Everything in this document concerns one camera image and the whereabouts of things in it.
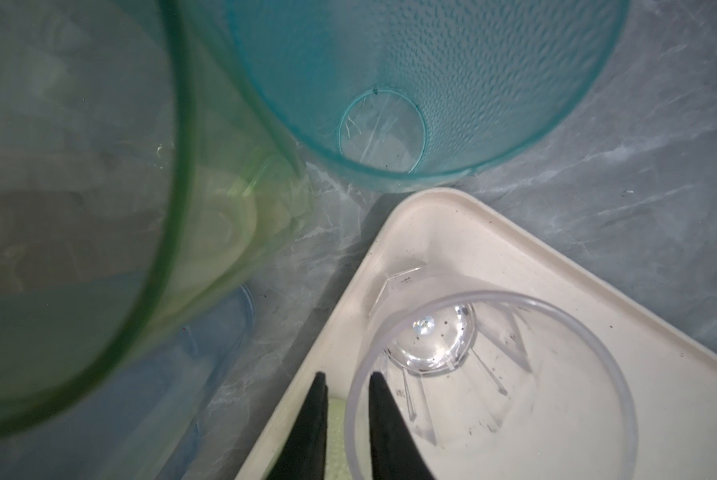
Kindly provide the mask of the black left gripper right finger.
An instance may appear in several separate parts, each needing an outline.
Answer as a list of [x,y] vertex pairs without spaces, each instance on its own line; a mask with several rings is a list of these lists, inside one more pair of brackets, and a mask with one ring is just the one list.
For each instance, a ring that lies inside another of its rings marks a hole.
[[374,480],[435,479],[380,372],[370,377],[369,422]]

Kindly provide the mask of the clear faceted small cup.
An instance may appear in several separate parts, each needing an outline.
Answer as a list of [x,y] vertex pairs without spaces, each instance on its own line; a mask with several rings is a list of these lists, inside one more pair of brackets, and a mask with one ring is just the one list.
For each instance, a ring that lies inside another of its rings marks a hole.
[[634,475],[638,421],[620,366],[589,328],[546,301],[433,266],[389,275],[344,416],[356,479],[374,479],[374,372],[435,479]]

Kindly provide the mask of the small green cup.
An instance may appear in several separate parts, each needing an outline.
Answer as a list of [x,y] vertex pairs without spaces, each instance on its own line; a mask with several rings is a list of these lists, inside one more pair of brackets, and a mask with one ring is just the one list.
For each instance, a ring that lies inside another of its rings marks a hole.
[[344,416],[346,401],[334,397],[328,398],[328,430],[326,430],[326,460],[324,460],[324,480],[351,480],[350,467],[346,460],[344,447]]

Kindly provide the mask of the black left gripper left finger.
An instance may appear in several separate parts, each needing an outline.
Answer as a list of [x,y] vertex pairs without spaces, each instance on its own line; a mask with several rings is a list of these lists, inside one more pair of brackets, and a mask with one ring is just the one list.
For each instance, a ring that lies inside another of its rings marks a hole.
[[318,372],[288,439],[266,479],[324,479],[328,440],[328,385]]

